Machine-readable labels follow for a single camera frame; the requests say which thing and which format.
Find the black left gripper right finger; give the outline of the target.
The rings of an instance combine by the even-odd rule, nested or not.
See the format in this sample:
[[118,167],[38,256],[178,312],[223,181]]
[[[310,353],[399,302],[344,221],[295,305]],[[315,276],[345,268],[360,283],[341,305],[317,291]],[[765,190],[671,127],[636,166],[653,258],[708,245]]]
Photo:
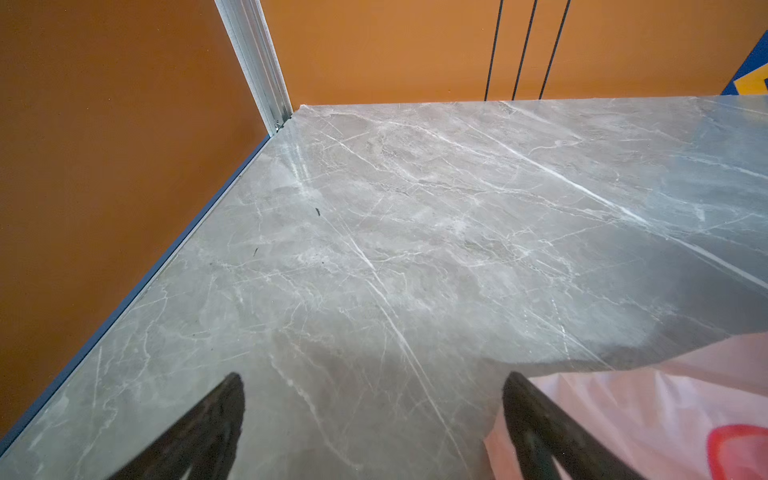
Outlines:
[[639,479],[634,469],[608,450],[519,372],[503,385],[505,425],[525,479]]

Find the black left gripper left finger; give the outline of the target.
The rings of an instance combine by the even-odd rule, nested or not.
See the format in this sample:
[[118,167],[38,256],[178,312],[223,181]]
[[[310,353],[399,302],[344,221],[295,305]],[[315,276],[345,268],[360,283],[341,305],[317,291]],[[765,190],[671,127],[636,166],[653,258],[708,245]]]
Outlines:
[[244,384],[232,372],[113,479],[226,479],[245,414]]

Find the pink printed plastic bag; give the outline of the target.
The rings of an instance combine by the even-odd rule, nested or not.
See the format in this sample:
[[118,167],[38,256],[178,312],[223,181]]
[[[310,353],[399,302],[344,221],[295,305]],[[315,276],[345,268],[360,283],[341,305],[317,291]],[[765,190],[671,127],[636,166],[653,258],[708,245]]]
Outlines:
[[767,476],[764,333],[643,368],[532,382],[647,479]]

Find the left aluminium corner post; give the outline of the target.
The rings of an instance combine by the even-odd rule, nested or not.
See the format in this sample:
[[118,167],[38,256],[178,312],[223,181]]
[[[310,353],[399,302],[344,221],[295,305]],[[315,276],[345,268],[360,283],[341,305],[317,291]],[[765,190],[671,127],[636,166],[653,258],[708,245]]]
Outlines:
[[267,134],[273,137],[293,108],[266,17],[258,0],[215,0]]

